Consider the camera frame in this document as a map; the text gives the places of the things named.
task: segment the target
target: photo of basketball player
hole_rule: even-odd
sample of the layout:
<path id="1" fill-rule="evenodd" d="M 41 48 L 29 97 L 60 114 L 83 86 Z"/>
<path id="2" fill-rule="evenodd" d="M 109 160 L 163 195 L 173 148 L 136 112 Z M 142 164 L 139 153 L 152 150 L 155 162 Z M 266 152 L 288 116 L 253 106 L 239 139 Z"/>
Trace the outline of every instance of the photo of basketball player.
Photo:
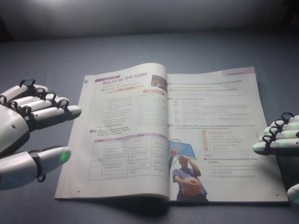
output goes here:
<path id="1" fill-rule="evenodd" d="M 201 176 L 198 166 L 187 156 L 178 158 L 180 169 L 172 172 L 173 182 L 178 183 L 179 191 L 177 201 L 181 202 L 208 202 L 207 192 L 198 179 Z"/>
<path id="2" fill-rule="evenodd" d="M 167 92 L 167 81 L 161 77 L 153 75 L 150 86 L 155 86 Z"/>

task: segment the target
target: white robotic hand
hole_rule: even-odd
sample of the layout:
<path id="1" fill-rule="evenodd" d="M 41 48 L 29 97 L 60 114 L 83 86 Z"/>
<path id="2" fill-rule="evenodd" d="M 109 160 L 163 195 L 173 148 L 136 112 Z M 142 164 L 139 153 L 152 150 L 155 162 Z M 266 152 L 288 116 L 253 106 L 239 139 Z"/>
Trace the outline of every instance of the white robotic hand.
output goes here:
<path id="1" fill-rule="evenodd" d="M 15 153 L 30 137 L 30 132 L 79 117 L 81 108 L 69 106 L 69 100 L 58 97 L 35 80 L 23 80 L 0 94 L 0 190 L 13 189 L 44 181 L 46 174 L 66 163 L 68 147 Z"/>
<path id="2" fill-rule="evenodd" d="M 299 115 L 283 113 L 265 129 L 265 135 L 253 145 L 253 151 L 259 155 L 299 156 Z M 292 202 L 299 204 L 299 184 L 292 186 L 287 195 Z"/>

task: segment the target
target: textbook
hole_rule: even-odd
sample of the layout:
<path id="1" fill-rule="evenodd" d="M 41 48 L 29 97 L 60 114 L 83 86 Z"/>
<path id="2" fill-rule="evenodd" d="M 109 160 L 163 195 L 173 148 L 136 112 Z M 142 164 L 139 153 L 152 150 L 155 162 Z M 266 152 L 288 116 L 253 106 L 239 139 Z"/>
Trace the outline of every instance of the textbook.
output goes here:
<path id="1" fill-rule="evenodd" d="M 55 198 L 287 202 L 254 67 L 167 74 L 146 63 L 85 76 Z"/>

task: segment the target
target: gray table surface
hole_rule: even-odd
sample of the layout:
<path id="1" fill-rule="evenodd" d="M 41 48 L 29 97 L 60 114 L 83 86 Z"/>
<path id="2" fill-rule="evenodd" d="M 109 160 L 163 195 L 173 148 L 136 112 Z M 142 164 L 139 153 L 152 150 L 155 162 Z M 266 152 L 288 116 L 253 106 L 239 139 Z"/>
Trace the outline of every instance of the gray table surface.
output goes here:
<path id="1" fill-rule="evenodd" d="M 254 66 L 268 125 L 299 114 L 299 35 L 207 31 L 0 44 L 0 90 L 33 77 L 77 104 L 85 75 L 160 63 L 168 73 L 204 73 Z M 31 133 L 22 150 L 67 145 L 72 122 Z M 279 158 L 285 184 L 299 176 L 297 158 Z M 54 199 L 61 169 L 19 189 L 0 192 L 1 224 L 298 223 L 297 207 L 226 204 L 177 206 L 146 200 Z"/>

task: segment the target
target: man holding basketball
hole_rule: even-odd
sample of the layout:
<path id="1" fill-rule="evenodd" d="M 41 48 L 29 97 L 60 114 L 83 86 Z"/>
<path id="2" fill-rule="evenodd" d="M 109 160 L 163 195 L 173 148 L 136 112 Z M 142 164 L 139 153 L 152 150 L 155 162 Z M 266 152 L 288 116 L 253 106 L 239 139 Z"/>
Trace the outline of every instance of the man holding basketball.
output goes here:
<path id="1" fill-rule="evenodd" d="M 198 176 L 201 176 L 198 166 L 188 157 L 182 155 L 178 158 L 179 164 L 182 168 L 175 169 L 172 172 L 173 182 L 178 183 L 179 191 L 177 201 L 182 202 L 208 202 L 207 192 L 202 184 L 199 182 Z"/>

